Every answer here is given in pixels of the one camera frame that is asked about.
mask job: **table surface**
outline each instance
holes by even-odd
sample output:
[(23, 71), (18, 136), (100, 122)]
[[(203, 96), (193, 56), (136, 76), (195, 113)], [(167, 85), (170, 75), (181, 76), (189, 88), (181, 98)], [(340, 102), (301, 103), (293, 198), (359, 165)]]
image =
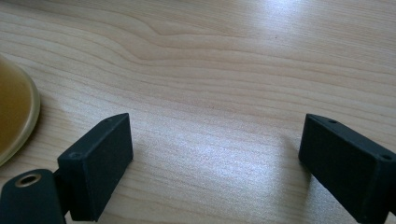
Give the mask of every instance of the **table surface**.
[(42, 106), (0, 185), (127, 112), (98, 223), (354, 223), (298, 161), (304, 116), (396, 152), (395, 37), (395, 1), (2, 1), (0, 53)]

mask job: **black plastic part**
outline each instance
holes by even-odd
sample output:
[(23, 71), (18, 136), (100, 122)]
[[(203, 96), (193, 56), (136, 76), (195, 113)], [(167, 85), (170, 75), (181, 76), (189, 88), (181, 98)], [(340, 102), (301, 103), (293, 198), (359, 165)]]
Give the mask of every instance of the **black plastic part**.
[(58, 158), (73, 220), (98, 220), (132, 159), (128, 114), (102, 120)]
[(133, 158), (128, 114), (102, 120), (59, 158), (59, 169), (9, 180), (0, 199), (2, 224), (98, 220)]
[(299, 159), (360, 223), (384, 223), (394, 213), (396, 155), (321, 116), (306, 115)]
[(0, 223), (64, 224), (52, 172), (33, 170), (10, 179), (3, 186)]

